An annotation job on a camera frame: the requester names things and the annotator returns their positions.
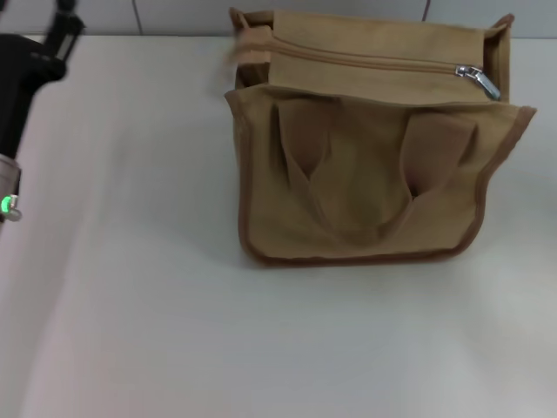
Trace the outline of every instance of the white table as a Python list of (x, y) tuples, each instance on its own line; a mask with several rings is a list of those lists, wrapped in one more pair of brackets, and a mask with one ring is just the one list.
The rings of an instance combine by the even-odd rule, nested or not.
[(0, 239), (2, 418), (557, 415), (557, 41), (480, 236), (429, 265), (272, 269), (237, 239), (219, 38), (87, 37), (43, 91)]

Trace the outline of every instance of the metal zipper pull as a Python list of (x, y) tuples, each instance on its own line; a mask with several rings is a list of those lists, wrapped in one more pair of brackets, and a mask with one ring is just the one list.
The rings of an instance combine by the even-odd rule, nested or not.
[(487, 78), (486, 74), (479, 68), (471, 67), (469, 65), (457, 65), (454, 72), (459, 77), (471, 78), (476, 84), (479, 84), (484, 92), (493, 100), (501, 99), (501, 92), (492, 81)]

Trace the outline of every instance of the green light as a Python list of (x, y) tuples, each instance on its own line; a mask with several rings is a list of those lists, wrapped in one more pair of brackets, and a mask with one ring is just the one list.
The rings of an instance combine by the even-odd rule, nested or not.
[(6, 196), (5, 198), (2, 199), (2, 203), (0, 203), (0, 210), (2, 210), (3, 213), (10, 212), (10, 202), (11, 202), (11, 196)]

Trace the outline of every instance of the canvas bag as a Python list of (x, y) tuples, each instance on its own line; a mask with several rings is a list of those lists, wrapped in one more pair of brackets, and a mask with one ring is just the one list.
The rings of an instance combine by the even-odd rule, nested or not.
[(231, 9), (239, 237), (266, 264), (465, 250), (536, 110), (509, 100), (510, 27)]

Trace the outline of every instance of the zipper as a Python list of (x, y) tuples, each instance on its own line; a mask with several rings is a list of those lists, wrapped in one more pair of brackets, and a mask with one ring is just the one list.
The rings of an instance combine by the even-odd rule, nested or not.
[(413, 61), (404, 58), (367, 57), (363, 55), (343, 54), (339, 52), (322, 51), (296, 44), (290, 44), (276, 37), (252, 38), (248, 42), (237, 44), (233, 56), (237, 57), (242, 52), (263, 51), (320, 61), (328, 64), (340, 64), (371, 68), (385, 71), (429, 72), (435, 74), (452, 74), (456, 77), (470, 78), (483, 89), (492, 100), (499, 101), (500, 90), (479, 68), (465, 64), (447, 64), (429, 61)]

